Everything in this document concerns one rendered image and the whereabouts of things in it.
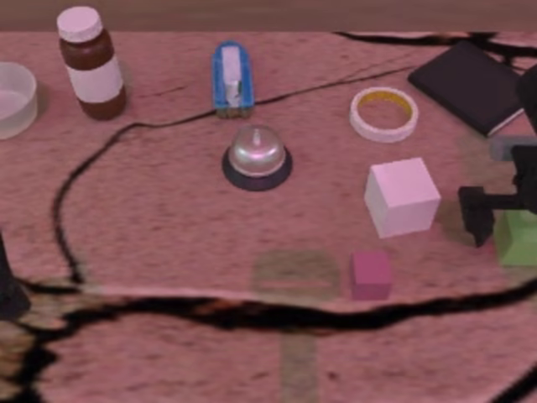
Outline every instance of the magenta cube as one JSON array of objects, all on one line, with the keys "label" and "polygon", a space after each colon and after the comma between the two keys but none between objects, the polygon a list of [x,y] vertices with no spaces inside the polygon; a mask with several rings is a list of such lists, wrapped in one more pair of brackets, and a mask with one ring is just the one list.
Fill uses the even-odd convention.
[{"label": "magenta cube", "polygon": [[392,290],[392,269],[382,250],[355,252],[351,257],[352,297],[357,301],[386,300]]}]

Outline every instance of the green cube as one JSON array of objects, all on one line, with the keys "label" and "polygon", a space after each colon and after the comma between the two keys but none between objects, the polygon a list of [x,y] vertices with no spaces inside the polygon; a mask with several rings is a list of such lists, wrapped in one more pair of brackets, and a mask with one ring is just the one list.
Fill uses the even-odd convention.
[{"label": "green cube", "polygon": [[503,212],[494,226],[494,242],[501,265],[537,266],[537,215]]}]

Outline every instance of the brown bottle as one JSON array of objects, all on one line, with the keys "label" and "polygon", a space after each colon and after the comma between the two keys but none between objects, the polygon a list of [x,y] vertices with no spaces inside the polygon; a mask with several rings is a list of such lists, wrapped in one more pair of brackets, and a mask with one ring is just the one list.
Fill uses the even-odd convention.
[{"label": "brown bottle", "polygon": [[90,7],[67,8],[57,20],[60,50],[82,110],[96,120],[120,115],[127,93],[110,34]]}]

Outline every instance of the black notebook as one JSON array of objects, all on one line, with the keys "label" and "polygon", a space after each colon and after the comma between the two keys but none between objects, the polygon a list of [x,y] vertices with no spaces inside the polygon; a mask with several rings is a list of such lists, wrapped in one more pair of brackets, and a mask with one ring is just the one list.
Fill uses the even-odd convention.
[{"label": "black notebook", "polygon": [[522,112],[518,79],[515,71],[466,41],[409,75],[412,85],[483,136]]}]

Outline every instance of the roll of tape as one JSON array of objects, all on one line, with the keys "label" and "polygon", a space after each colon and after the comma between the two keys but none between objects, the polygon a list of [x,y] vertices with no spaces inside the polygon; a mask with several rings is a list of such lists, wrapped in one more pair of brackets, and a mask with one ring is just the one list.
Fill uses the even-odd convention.
[{"label": "roll of tape", "polygon": [[[360,116],[359,108],[375,99],[391,101],[400,105],[409,115],[409,120],[399,128],[375,128]],[[350,120],[352,127],[362,137],[379,143],[396,143],[409,137],[415,130],[420,112],[414,99],[400,90],[387,86],[376,86],[359,92],[351,102]]]}]

